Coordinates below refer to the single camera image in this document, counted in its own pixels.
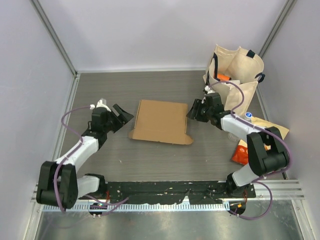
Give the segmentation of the brown cardboard box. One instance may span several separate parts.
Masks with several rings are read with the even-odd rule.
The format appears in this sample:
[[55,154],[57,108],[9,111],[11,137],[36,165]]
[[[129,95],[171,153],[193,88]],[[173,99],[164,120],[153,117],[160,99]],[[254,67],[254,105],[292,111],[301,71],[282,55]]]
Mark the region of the brown cardboard box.
[[191,145],[187,134],[186,103],[142,99],[136,114],[134,128],[128,134],[133,140]]

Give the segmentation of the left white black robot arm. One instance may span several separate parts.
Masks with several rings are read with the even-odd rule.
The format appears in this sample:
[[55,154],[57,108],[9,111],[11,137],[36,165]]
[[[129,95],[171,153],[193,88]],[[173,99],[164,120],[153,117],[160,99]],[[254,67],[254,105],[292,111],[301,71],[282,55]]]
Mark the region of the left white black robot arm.
[[109,108],[104,99],[85,106],[91,110],[86,130],[77,136],[78,142],[54,161],[45,161],[40,167],[36,201],[58,207],[61,212],[71,209],[76,201],[89,194],[100,200],[107,192],[105,177],[89,173],[79,178],[78,170],[107,141],[108,133],[116,133],[133,119],[118,104]]

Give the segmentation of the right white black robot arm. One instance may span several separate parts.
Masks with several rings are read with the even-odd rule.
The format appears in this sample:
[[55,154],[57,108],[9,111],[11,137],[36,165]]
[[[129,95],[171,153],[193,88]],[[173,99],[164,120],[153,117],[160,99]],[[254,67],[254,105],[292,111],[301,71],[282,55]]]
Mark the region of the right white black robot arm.
[[289,150],[277,127],[260,127],[232,110],[225,110],[217,92],[209,93],[203,99],[196,98],[186,116],[198,122],[209,122],[246,142],[248,163],[226,179],[225,190],[230,197],[238,197],[249,184],[284,170],[290,163]]

